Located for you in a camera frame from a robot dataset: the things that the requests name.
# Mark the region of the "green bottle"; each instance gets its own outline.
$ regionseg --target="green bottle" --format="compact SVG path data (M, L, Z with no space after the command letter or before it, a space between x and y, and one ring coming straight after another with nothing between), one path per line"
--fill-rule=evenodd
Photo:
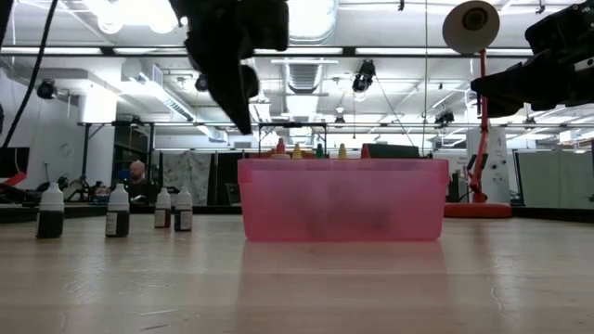
M322 147L322 144L317 144L316 159L324 159L324 148Z

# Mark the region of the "table surface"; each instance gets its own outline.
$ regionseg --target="table surface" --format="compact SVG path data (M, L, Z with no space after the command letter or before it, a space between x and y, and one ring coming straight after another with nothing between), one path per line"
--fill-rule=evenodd
M437 242L252 243L134 215L0 225L2 333L592 333L594 225L446 220Z

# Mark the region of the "translucent pink container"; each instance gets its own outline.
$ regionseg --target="translucent pink container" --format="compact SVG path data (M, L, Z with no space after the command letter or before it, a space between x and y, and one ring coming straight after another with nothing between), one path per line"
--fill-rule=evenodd
M241 160L245 235L259 241L437 239L447 167L440 160Z

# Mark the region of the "yellow bottle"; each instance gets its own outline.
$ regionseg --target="yellow bottle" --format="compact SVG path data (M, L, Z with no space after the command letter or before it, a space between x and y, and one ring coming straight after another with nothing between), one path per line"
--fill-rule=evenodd
M349 159L346 155L346 147L341 144L341 148L338 150L338 159Z
M294 159L302 159L303 158L301 156L301 148L299 147L299 144L295 144L295 148L293 149L293 158Z

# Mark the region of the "white pillar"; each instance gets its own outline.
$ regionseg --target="white pillar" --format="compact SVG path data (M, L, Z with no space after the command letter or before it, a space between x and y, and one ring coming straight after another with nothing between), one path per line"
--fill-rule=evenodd
M467 153L470 159L477 154L481 143L481 129L473 128L466 134ZM508 146L504 128L489 129L487 140L488 158L483 169L483 193L487 203L510 203L510 173L508 164Z
M81 122L113 122L117 104L118 97L115 94L98 87L87 95L80 96ZM92 134L97 128L97 126L91 127L90 133ZM91 186L96 181L111 185L114 136L115 128L104 126L89 139L86 155L86 180Z

